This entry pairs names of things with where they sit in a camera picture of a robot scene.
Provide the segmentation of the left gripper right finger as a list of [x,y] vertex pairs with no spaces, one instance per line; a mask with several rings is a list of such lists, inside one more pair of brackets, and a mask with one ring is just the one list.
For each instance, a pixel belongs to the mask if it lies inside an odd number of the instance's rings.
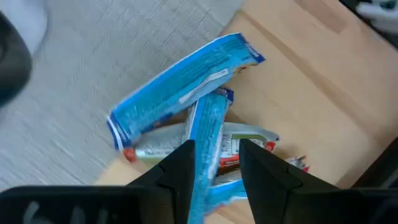
[[352,193],[285,162],[248,139],[239,162],[256,224],[344,224]]

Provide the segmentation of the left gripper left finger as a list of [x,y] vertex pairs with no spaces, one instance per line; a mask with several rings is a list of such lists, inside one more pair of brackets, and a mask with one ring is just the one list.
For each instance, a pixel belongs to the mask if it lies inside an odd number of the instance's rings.
[[138,198],[138,224],[187,224],[194,179],[195,142],[188,140],[127,184]]

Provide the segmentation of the blue granola bar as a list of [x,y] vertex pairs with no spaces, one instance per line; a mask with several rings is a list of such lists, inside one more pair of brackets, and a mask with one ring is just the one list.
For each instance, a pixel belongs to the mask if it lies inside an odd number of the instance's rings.
[[195,142],[195,178],[188,224],[204,224],[205,199],[219,164],[224,117],[233,101],[234,91],[219,87],[188,110],[184,139]]
[[218,37],[160,72],[109,113],[116,150],[228,82],[235,73],[265,60],[241,33]]
[[233,201],[247,198],[242,179],[212,186],[205,197],[205,215],[211,214],[219,207],[227,206]]

